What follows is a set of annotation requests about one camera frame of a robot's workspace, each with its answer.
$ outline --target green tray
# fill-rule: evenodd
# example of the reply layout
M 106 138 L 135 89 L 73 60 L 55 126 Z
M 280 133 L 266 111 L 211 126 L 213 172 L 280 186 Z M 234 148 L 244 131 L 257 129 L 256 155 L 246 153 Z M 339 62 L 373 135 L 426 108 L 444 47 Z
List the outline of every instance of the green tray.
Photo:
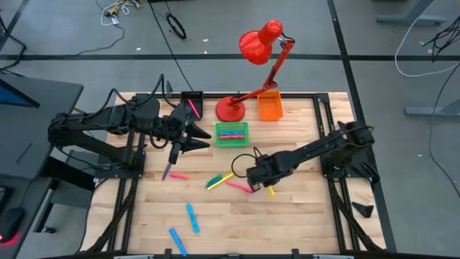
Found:
M 243 140 L 220 140 L 220 132 L 244 131 Z M 246 147 L 249 145 L 249 127 L 247 122 L 217 122 L 216 123 L 216 146 L 217 147 Z

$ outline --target pink marker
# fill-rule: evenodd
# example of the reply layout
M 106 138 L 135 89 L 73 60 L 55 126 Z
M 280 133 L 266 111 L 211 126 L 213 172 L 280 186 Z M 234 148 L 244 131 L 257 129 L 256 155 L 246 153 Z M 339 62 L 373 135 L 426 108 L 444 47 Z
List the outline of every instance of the pink marker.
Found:
M 246 186 L 242 186 L 242 185 L 239 185 L 239 184 L 234 183 L 234 182 L 231 182 L 231 181 L 226 181 L 225 183 L 228 184 L 228 185 L 230 185 L 230 186 L 240 188 L 241 190 L 247 191 L 247 192 L 249 192 L 250 194 L 252 194 L 252 190 L 251 190 L 250 188 L 246 187 Z
M 195 114 L 196 114 L 197 118 L 199 118 L 199 119 L 200 119 L 200 115 L 198 114 L 198 111 L 196 110 L 196 108 L 195 108 L 195 105 L 193 105 L 193 102 L 192 102 L 192 100 L 188 99 L 188 103 L 189 103 L 189 104 L 190 104 L 190 106 L 192 107 L 192 109 L 193 109 L 193 111 L 195 112 Z
M 184 179 L 184 180 L 190 179 L 190 177 L 188 176 L 183 176 L 183 175 L 176 174 L 176 173 L 170 173 L 170 176 L 173 178 L 179 178 L 179 179 Z

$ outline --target lamp arm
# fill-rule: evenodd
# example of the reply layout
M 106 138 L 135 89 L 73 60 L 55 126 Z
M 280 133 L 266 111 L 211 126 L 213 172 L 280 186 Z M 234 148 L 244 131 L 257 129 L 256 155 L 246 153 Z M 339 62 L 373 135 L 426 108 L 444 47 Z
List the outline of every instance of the lamp arm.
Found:
M 276 63 L 272 66 L 272 70 L 270 71 L 270 74 L 267 77 L 267 80 L 265 80 L 264 86 L 262 88 L 259 88 L 249 94 L 246 94 L 244 96 L 241 96 L 239 98 L 233 99 L 233 101 L 229 105 L 235 105 L 238 104 L 242 101 L 245 101 L 247 99 L 250 99 L 252 97 L 255 97 L 267 90 L 270 90 L 272 88 L 275 88 L 277 86 L 276 82 L 273 81 L 273 78 L 275 78 L 276 74 L 278 73 L 279 69 L 281 68 L 281 65 L 285 61 L 286 57 L 288 56 L 290 50 L 292 50 L 294 46 L 294 39 L 288 39 L 288 40 L 283 40 L 281 42 L 282 46 L 282 52 L 279 56 L 279 58 L 276 60 Z

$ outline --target computer mouse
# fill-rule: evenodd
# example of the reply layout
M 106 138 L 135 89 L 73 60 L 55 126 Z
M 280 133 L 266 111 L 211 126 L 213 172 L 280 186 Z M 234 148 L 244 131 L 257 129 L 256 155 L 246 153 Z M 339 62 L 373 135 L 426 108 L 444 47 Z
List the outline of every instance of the computer mouse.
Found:
M 14 237 L 23 218 L 23 208 L 13 208 L 5 212 L 0 218 L 0 243 L 8 242 Z

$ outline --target computer monitor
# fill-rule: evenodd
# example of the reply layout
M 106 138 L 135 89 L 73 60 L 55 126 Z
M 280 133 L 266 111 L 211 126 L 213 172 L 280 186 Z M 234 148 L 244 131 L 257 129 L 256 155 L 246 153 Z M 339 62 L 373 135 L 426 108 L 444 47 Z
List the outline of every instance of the computer monitor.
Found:
M 39 103 L 34 101 L 32 98 L 23 94 L 21 91 L 14 88 L 9 83 L 0 79 L 0 104 L 9 104 L 25 107 L 35 107 L 40 106 Z

